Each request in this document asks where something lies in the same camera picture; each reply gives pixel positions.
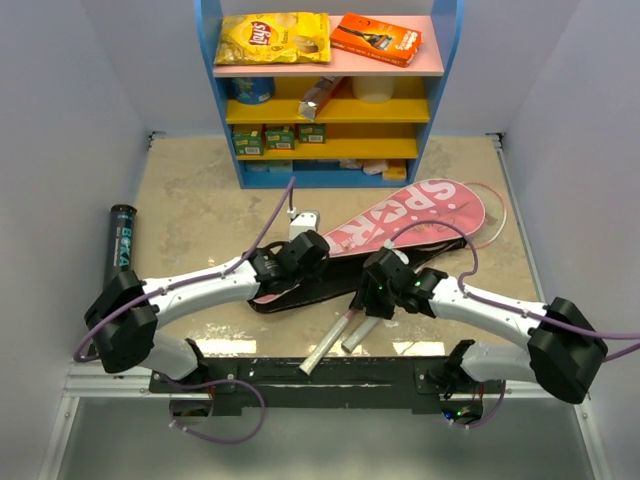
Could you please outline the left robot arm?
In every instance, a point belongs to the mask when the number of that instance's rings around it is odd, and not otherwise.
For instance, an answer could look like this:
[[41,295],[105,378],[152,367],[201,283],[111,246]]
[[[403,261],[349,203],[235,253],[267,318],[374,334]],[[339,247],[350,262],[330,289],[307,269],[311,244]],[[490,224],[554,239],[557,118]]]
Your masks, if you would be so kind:
[[207,368],[197,345],[160,329],[218,305],[286,293],[315,273],[329,250],[320,234],[308,230],[188,274],[147,280],[132,270],[118,274],[85,314],[104,371],[140,366],[170,377],[185,392],[200,390]]

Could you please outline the pink racket bag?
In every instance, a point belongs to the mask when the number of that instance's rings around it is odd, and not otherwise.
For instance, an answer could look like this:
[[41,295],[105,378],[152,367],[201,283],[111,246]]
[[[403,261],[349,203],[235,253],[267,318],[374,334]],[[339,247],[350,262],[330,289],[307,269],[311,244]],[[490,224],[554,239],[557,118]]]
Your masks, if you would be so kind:
[[470,236],[483,226],[485,206],[468,186],[447,179],[408,185],[351,220],[327,231],[327,267],[294,290],[249,302],[262,314],[320,303],[356,291],[366,258],[402,228],[422,220],[452,224]]

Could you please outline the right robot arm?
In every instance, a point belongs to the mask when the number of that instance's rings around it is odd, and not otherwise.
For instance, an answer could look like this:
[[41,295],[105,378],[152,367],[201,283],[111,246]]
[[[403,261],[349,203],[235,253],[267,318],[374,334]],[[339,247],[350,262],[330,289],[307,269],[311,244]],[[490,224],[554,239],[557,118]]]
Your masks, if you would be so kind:
[[431,375],[449,393],[489,381],[536,383],[553,397],[580,404],[608,348],[580,309],[557,297],[527,302],[464,285],[442,271],[415,271],[399,252],[382,248],[364,263],[374,297],[391,307],[455,320],[502,338],[500,345],[460,342]]

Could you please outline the black shuttlecock tube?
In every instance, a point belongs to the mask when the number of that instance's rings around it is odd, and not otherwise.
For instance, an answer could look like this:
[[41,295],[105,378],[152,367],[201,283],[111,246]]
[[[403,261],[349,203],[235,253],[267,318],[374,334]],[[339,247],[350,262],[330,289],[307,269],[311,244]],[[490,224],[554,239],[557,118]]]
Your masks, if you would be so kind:
[[103,275],[104,287],[118,274],[131,268],[136,216],[137,209],[131,205],[117,204],[111,207]]

